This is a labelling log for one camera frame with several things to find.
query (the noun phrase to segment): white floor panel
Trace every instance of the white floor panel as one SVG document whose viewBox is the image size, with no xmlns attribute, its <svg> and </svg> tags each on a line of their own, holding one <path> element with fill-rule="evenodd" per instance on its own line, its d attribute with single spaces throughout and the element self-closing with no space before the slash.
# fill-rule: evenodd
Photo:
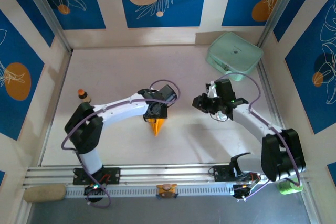
<svg viewBox="0 0 336 224">
<path fill-rule="evenodd" d="M 80 100 L 78 89 L 91 96 L 91 105 L 124 99 L 157 79 L 170 79 L 181 88 L 181 99 L 169 108 L 157 137 L 141 116 L 116 123 L 102 132 L 98 152 L 105 165 L 191 164 L 229 162 L 243 152 L 259 154 L 261 145 L 236 122 L 216 122 L 191 106 L 205 84 L 221 76 L 205 62 L 207 47 L 158 46 L 74 50 L 43 157 L 43 166 L 78 165 L 74 153 L 63 151 L 64 126 Z M 251 76 L 260 84 L 257 70 Z M 154 87 L 161 88 L 165 83 Z M 252 101 L 254 84 L 232 82 L 236 96 Z M 255 109 L 271 119 L 264 94 Z"/>
</svg>

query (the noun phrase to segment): green object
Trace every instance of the green object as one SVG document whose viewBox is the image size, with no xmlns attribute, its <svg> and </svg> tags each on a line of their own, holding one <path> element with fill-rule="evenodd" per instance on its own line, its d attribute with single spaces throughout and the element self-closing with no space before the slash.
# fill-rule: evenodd
<svg viewBox="0 0 336 224">
<path fill-rule="evenodd" d="M 222 34 L 209 47 L 206 61 L 223 74 L 240 72 L 249 74 L 257 66 L 264 51 L 240 38 L 232 32 Z M 244 76 L 229 76 L 234 81 L 241 81 Z"/>
<path fill-rule="evenodd" d="M 280 182 L 278 184 L 278 189 L 281 192 L 281 194 L 293 194 L 293 193 L 298 193 L 300 191 L 303 190 L 303 185 L 300 187 L 297 187 L 296 185 L 294 185 L 293 183 L 289 182 L 289 181 L 284 181 L 284 182 Z"/>
</svg>

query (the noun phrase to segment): beige foam roll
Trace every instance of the beige foam roll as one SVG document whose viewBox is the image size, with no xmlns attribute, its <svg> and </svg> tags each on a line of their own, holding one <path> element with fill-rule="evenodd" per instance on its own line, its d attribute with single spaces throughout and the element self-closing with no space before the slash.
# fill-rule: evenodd
<svg viewBox="0 0 336 224">
<path fill-rule="evenodd" d="M 28 203 L 58 201 L 65 198 L 66 191 L 63 184 L 36 186 L 26 189 L 23 199 Z"/>
</svg>

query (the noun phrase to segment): small orange object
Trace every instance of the small orange object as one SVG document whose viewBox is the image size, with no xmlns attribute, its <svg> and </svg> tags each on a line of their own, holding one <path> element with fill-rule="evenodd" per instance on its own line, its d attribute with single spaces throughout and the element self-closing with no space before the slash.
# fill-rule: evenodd
<svg viewBox="0 0 336 224">
<path fill-rule="evenodd" d="M 77 92 L 78 92 L 79 95 L 84 95 L 85 94 L 84 89 L 79 89 Z"/>
<path fill-rule="evenodd" d="M 91 97 L 88 96 L 84 89 L 79 89 L 77 93 L 79 99 L 82 100 L 82 102 L 91 102 Z"/>
<path fill-rule="evenodd" d="M 148 122 L 152 125 L 154 134 L 157 136 L 164 123 L 164 119 L 148 119 Z"/>
<path fill-rule="evenodd" d="M 156 195 L 158 198 L 176 198 L 179 194 L 176 192 L 177 184 L 164 184 L 157 185 L 159 193 Z"/>
<path fill-rule="evenodd" d="M 60 4 L 59 6 L 57 6 L 57 9 L 63 15 L 68 15 L 71 12 L 70 8 L 67 5 L 63 5 L 63 4 Z"/>
</svg>

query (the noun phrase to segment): wire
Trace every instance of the wire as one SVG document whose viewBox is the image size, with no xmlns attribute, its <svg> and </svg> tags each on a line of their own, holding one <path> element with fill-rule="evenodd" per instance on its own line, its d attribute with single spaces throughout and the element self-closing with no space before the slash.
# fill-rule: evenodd
<svg viewBox="0 0 336 224">
<path fill-rule="evenodd" d="M 217 118 L 213 118 L 212 115 L 210 114 L 210 117 L 213 119 L 213 120 L 216 120 L 218 122 L 226 122 L 228 118 L 226 118 L 225 120 L 218 120 Z"/>
<path fill-rule="evenodd" d="M 258 188 L 257 190 L 255 190 L 253 193 L 251 193 L 250 195 L 246 196 L 246 197 L 243 197 L 242 199 L 238 199 L 238 200 L 247 200 L 249 197 L 252 197 L 254 194 L 256 194 L 257 192 L 259 192 L 260 190 L 262 190 L 265 186 L 267 186 L 267 184 L 269 183 L 270 181 L 266 181 L 266 183 L 264 183 L 262 186 L 260 186 L 260 188 Z"/>
<path fill-rule="evenodd" d="M 181 91 L 180 91 L 180 88 L 179 88 L 174 82 L 172 82 L 172 81 L 170 81 L 170 80 L 167 80 L 167 79 L 160 79 L 160 80 L 154 81 L 152 84 L 150 84 L 149 89 L 152 89 L 153 86 L 154 86 L 155 84 L 157 84 L 158 82 L 163 82 L 163 81 L 169 82 L 169 83 L 171 83 L 172 85 L 174 85 L 174 86 L 176 87 L 176 89 L 177 89 L 177 91 L 178 91 L 178 94 L 177 94 L 177 98 L 173 100 L 174 102 L 176 102 L 177 99 L 180 98 Z M 170 105 L 167 106 L 167 108 L 169 108 L 169 107 L 171 107 L 171 106 L 173 106 L 173 105 L 174 105 L 174 103 L 171 103 Z"/>
<path fill-rule="evenodd" d="M 109 199 L 109 203 L 107 205 L 95 205 L 95 204 L 92 204 L 91 202 L 89 202 L 89 194 L 87 195 L 86 197 L 86 200 L 87 200 L 87 203 L 89 206 L 93 206 L 93 207 L 96 207 L 96 208 L 108 208 L 111 203 L 112 203 L 112 199 L 111 199 L 111 196 L 110 194 L 108 193 L 108 191 L 89 173 L 89 171 L 87 170 L 87 168 L 85 167 L 82 159 L 80 158 L 79 156 L 79 153 L 77 151 L 76 148 L 72 148 L 72 147 L 65 147 L 65 143 L 71 138 L 71 136 L 74 134 L 74 132 L 82 125 L 84 124 L 87 120 L 89 120 L 90 118 L 92 118 L 93 116 L 95 115 L 98 115 L 99 113 L 104 113 L 105 110 L 109 110 L 109 109 L 113 109 L 113 108 L 116 108 L 116 107 L 119 107 L 119 106 L 123 106 L 123 105 L 126 105 L 126 104 L 130 104 L 130 103 L 134 103 L 134 102 L 159 102 L 159 103 L 164 103 L 164 104 L 174 104 L 175 102 L 177 102 L 179 99 L 180 99 L 180 96 L 181 96 L 181 90 L 180 88 L 177 86 L 177 84 L 173 81 L 170 81 L 170 80 L 165 80 L 165 79 L 162 79 L 162 80 L 158 80 L 158 81 L 154 81 L 150 87 L 152 87 L 154 84 L 158 83 L 158 82 L 161 82 L 161 81 L 166 81 L 166 82 L 169 82 L 171 83 L 172 85 L 174 85 L 177 89 L 177 98 L 171 102 L 166 102 L 166 101 L 161 101 L 161 100 L 157 100 L 157 99 L 134 99 L 134 100 L 129 100 L 129 101 L 123 101 L 123 102 L 119 102 L 119 103 L 116 103 L 116 104 L 112 104 L 110 106 L 107 106 L 105 109 L 100 109 L 96 112 L 93 112 L 92 114 L 88 115 L 87 117 L 85 117 L 84 119 L 82 119 L 75 127 L 73 127 L 73 129 L 69 132 L 69 134 L 65 137 L 65 139 L 62 141 L 62 144 L 61 144 L 61 148 L 65 151 L 74 151 L 77 158 L 78 158 L 78 161 L 80 163 L 80 165 L 83 167 L 83 170 L 84 172 L 92 179 L 92 181 L 97 184 L 99 186 L 100 189 L 102 189 L 102 191 L 107 195 L 108 199 Z"/>
<path fill-rule="evenodd" d="M 108 181 L 110 180 L 111 178 L 111 174 L 104 174 L 104 176 L 102 176 L 102 178 L 99 180 L 99 182 L 102 182 L 103 179 L 106 178 L 106 184 L 108 183 Z"/>
<path fill-rule="evenodd" d="M 293 181 L 292 179 L 290 178 L 285 178 L 286 180 L 290 181 L 291 183 L 293 183 L 294 185 L 300 187 L 302 186 L 302 181 L 301 181 L 301 178 L 300 178 L 300 173 L 299 173 L 299 169 L 298 169 L 298 166 L 294 160 L 294 157 L 292 155 L 292 153 L 290 152 L 290 149 L 285 141 L 285 139 L 281 136 L 280 132 L 278 132 L 272 125 L 270 125 L 265 119 L 263 119 L 261 116 L 259 116 L 257 113 L 255 113 L 253 110 L 252 110 L 252 105 L 259 100 L 259 98 L 261 97 L 261 89 L 260 89 L 260 86 L 258 85 L 258 83 L 250 76 L 248 76 L 247 74 L 244 74 L 244 73 L 238 73 L 238 72 L 235 72 L 235 73 L 227 73 L 225 75 L 223 75 L 222 77 L 220 77 L 218 80 L 224 78 L 224 77 L 227 77 L 227 76 L 230 76 L 230 75 L 233 75 L 233 74 L 240 74 L 242 76 L 245 76 L 247 77 L 248 79 L 250 79 L 256 86 L 257 86 L 257 89 L 258 89 L 258 97 L 250 103 L 250 105 L 248 106 L 248 110 L 249 112 L 255 117 L 257 118 L 259 121 L 261 121 L 264 125 L 266 125 L 267 127 L 269 127 L 278 137 L 279 139 L 281 140 L 282 144 L 284 145 L 285 149 L 286 149 L 286 152 L 289 156 L 289 159 L 293 165 L 293 168 L 295 170 L 295 173 L 296 173 L 296 177 L 298 179 L 298 182 L 295 182 Z"/>
<path fill-rule="evenodd" d="M 215 173 L 214 173 L 214 172 L 212 172 L 212 173 L 210 172 L 211 169 L 213 170 L 214 168 L 213 168 L 213 167 L 210 167 L 210 168 L 209 168 L 209 170 L 208 170 L 209 175 L 210 175 L 210 176 L 215 176 Z"/>
<path fill-rule="evenodd" d="M 250 173 L 252 182 L 254 181 L 253 173 Z"/>
</svg>

